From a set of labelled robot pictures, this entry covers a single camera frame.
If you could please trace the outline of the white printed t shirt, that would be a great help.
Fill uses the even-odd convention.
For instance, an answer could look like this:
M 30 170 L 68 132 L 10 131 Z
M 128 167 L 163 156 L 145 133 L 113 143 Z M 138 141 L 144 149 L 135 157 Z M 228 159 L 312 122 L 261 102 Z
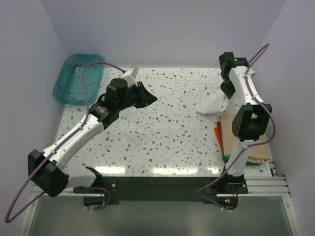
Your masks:
M 246 80 L 244 78 L 246 70 L 247 68 L 245 66 L 238 66 L 236 68 L 232 68 L 229 72 L 228 77 L 236 90 L 234 95 L 238 97 L 240 106 L 246 104 L 251 104 L 252 106 L 258 105 L 258 103 L 252 99 L 250 91 L 247 87 Z M 258 92 L 256 91 L 251 79 L 251 75 L 253 74 L 255 74 L 255 71 L 253 69 L 249 69 L 249 72 L 246 74 L 247 81 L 253 93 L 253 96 L 257 100 L 262 102 L 263 100 L 258 95 Z M 222 89 L 219 88 L 215 93 L 208 96 L 208 98 L 204 99 L 200 103 L 197 103 L 195 111 L 203 115 L 221 113 L 226 110 L 228 103 L 229 99 L 223 93 Z

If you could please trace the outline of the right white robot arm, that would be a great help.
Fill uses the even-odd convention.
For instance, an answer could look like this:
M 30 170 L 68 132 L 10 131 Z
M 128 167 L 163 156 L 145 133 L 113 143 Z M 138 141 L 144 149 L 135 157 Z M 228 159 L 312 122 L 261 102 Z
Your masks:
M 224 52 L 219 62 L 223 79 L 220 89 L 229 99 L 237 94 L 240 102 L 240 109 L 231 125 L 235 142 L 219 181 L 221 191 L 231 193 L 244 180 L 251 148 L 258 145 L 260 136 L 265 134 L 272 107 L 264 104 L 258 95 L 246 58 L 236 58 L 232 52 Z

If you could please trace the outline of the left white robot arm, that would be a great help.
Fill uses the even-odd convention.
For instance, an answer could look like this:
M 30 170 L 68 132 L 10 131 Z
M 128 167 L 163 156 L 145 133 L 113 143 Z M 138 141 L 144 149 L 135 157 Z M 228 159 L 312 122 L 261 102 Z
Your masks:
M 28 155 L 29 177 L 50 197 L 72 187 L 98 192 L 102 175 L 94 168 L 87 167 L 84 174 L 71 176 L 64 168 L 87 142 L 115 122 L 121 111 L 130 107 L 145 108 L 156 101 L 157 97 L 148 92 L 142 82 L 128 86 L 124 79 L 113 79 L 74 128 L 44 151 L 33 150 Z

